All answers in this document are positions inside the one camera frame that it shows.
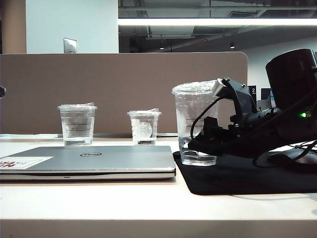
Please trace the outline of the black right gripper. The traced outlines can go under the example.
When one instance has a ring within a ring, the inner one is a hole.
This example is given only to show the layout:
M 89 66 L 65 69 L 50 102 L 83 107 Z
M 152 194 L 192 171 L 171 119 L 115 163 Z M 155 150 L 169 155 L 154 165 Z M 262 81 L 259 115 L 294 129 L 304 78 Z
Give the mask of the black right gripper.
M 239 137 L 231 140 L 230 131 L 218 125 L 217 118 L 204 118 L 203 135 L 191 136 L 190 150 L 221 156 L 259 156 L 281 144 L 278 123 L 281 109 L 270 108 L 247 117 Z

